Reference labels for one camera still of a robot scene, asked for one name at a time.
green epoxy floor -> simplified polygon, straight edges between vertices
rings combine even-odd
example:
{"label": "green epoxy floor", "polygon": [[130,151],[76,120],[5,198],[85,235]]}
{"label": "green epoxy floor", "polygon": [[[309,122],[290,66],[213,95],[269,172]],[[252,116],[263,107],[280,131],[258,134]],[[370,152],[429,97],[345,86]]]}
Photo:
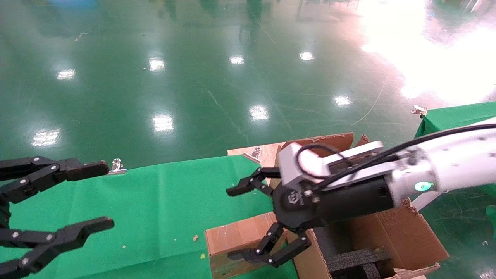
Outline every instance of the green epoxy floor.
{"label": "green epoxy floor", "polygon": [[136,168],[349,131],[393,146],[413,105],[494,100],[496,8],[467,5],[0,0],[0,160]]}

black mechanical hand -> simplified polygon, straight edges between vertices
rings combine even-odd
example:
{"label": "black mechanical hand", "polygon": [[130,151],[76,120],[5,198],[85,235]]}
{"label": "black mechanical hand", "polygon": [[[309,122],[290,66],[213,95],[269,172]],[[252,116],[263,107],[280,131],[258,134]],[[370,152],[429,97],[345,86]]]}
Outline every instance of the black mechanical hand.
{"label": "black mechanical hand", "polygon": [[271,196],[272,189],[262,183],[265,178],[281,178],[279,168],[258,168],[250,176],[240,179],[236,186],[228,188],[226,193],[229,196],[234,197],[248,193],[257,188],[264,194]]}
{"label": "black mechanical hand", "polygon": [[90,234],[113,227],[112,219],[100,217],[66,226],[55,233],[0,230],[0,244],[33,248],[20,259],[0,264],[0,278],[19,279],[38,273],[59,254],[82,247]]}
{"label": "black mechanical hand", "polygon": [[257,248],[230,252],[228,253],[228,258],[232,260],[243,258],[251,264],[266,264],[278,268],[297,256],[299,253],[303,252],[306,248],[310,247],[311,243],[307,239],[305,232],[299,232],[297,233],[298,238],[296,240],[271,255],[270,252],[281,238],[283,231],[282,224],[273,223],[267,231],[267,234],[258,244]]}
{"label": "black mechanical hand", "polygon": [[32,157],[0,161],[0,181],[17,179],[0,187],[0,203],[19,203],[58,183],[76,181],[109,173],[105,161],[82,164],[76,158],[53,161]]}

logo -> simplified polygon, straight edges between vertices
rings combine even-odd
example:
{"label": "logo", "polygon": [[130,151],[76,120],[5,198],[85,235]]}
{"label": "logo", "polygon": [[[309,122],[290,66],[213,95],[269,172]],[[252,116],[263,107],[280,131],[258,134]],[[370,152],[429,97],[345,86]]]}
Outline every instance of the logo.
{"label": "logo", "polygon": [[288,195],[288,202],[290,204],[295,205],[298,203],[298,201],[300,202],[301,206],[305,204],[305,202],[303,202],[303,199],[302,199],[302,193],[295,192],[295,191],[290,192]]}

scratch mark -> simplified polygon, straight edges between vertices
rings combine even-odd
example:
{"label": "scratch mark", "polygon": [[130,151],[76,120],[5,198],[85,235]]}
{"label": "scratch mark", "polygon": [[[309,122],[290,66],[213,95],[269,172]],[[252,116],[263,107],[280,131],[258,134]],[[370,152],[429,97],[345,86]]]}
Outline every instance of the scratch mark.
{"label": "scratch mark", "polygon": [[267,35],[267,37],[269,37],[269,39],[274,43],[274,45],[276,44],[276,42],[274,42],[274,40],[270,37],[269,33],[267,33],[267,30],[265,30],[265,28],[262,26],[262,24],[260,23],[260,21],[258,21],[258,18],[256,18],[256,16],[253,14],[253,12],[251,11],[251,9],[249,8],[249,11],[251,12],[251,15],[253,15],[253,18],[258,22],[258,24],[260,25],[260,28],[265,32],[265,34]]}
{"label": "scratch mark", "polygon": [[286,117],[284,116],[284,114],[281,112],[281,110],[279,109],[279,107],[277,105],[276,105],[276,109],[279,112],[279,114],[282,116],[282,120],[284,120],[284,123],[286,123],[286,126],[288,127],[289,131],[293,132],[293,129],[291,129],[291,125],[289,125],[288,120],[286,119]]}
{"label": "scratch mark", "polygon": [[379,95],[377,96],[377,99],[375,100],[374,104],[372,105],[371,109],[369,109],[369,112],[365,113],[365,115],[360,118],[360,120],[356,121],[355,123],[353,123],[351,126],[355,125],[356,123],[360,122],[363,118],[365,118],[365,116],[369,115],[369,113],[372,111],[372,109],[375,107],[375,104],[377,104],[377,101],[379,100],[379,97],[381,95],[381,93],[384,91],[384,86],[386,86],[386,82],[387,82],[387,78],[384,80],[384,84],[382,85],[382,88],[380,89],[379,91]]}
{"label": "scratch mark", "polygon": [[476,218],[476,217],[467,217],[467,216],[454,216],[454,217],[444,217],[444,218],[438,218],[438,219],[434,219],[434,221],[438,221],[438,220],[447,220],[447,219],[470,219],[470,220],[483,220],[483,221],[487,221],[487,219],[485,218]]}
{"label": "scratch mark", "polygon": [[217,105],[217,107],[222,111],[222,113],[226,116],[227,119],[229,119],[229,121],[231,122],[231,124],[233,125],[233,127],[236,129],[236,131],[238,131],[238,134],[240,134],[241,136],[243,136],[246,140],[247,140],[247,144],[249,144],[249,139],[248,137],[245,135],[245,133],[243,133],[243,131],[236,125],[236,123],[234,123],[233,119],[231,117],[229,117],[229,114],[226,112],[226,110],[222,107],[221,104],[219,104],[219,102],[217,102],[217,99],[215,98],[214,94],[212,94],[212,92],[210,92],[210,90],[208,90],[208,88],[201,82],[198,81],[198,83],[203,86],[203,88],[205,88],[205,90],[207,90],[208,94],[210,95],[210,98],[215,102],[215,105]]}
{"label": "scratch mark", "polygon": [[317,113],[318,115],[321,115],[323,117],[327,117],[326,115],[323,115],[322,113],[316,111],[316,110],[308,110],[308,109],[297,109],[297,108],[294,108],[294,107],[290,107],[290,106],[286,106],[286,105],[282,105],[282,104],[279,104],[279,103],[276,103],[276,102],[273,102],[273,101],[269,101],[271,103],[273,103],[274,105],[276,106],[281,106],[281,107],[285,107],[285,108],[288,108],[288,109],[292,109],[292,110],[297,110],[297,111],[308,111],[308,112],[313,112],[313,113]]}
{"label": "scratch mark", "polygon": [[367,127],[370,129],[371,127],[369,126],[369,122],[367,121],[367,117],[365,117],[364,119],[365,119],[365,124],[367,124]]}
{"label": "scratch mark", "polygon": [[217,102],[217,99],[214,97],[214,94],[212,94],[212,92],[210,92],[210,90],[208,90],[208,88],[205,88],[205,90],[207,90],[208,94],[210,95],[210,97],[212,98],[212,100],[214,100],[215,104],[220,108],[222,107],[219,102]]}
{"label": "scratch mark", "polygon": [[436,35],[445,43],[447,44],[448,42],[446,42],[439,34],[436,33]]}

metal binder clip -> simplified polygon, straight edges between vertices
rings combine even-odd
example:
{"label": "metal binder clip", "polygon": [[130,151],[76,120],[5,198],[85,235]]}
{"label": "metal binder clip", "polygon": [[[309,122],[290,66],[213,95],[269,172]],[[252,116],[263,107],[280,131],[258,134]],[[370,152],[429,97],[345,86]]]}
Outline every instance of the metal binder clip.
{"label": "metal binder clip", "polygon": [[121,164],[121,160],[119,158],[115,158],[112,160],[112,170],[110,170],[107,175],[123,174],[126,172],[127,169],[125,169],[124,165]]}
{"label": "metal binder clip", "polygon": [[257,164],[260,164],[261,161],[259,158],[261,154],[262,154],[262,148],[260,146],[257,146],[255,147],[255,150],[253,150],[253,153],[251,155],[245,152],[243,153],[243,157]]}
{"label": "metal binder clip", "polygon": [[420,115],[420,118],[423,118],[425,115],[427,115],[427,107],[419,107],[417,105],[413,106],[414,110],[412,110],[412,114],[418,114]]}

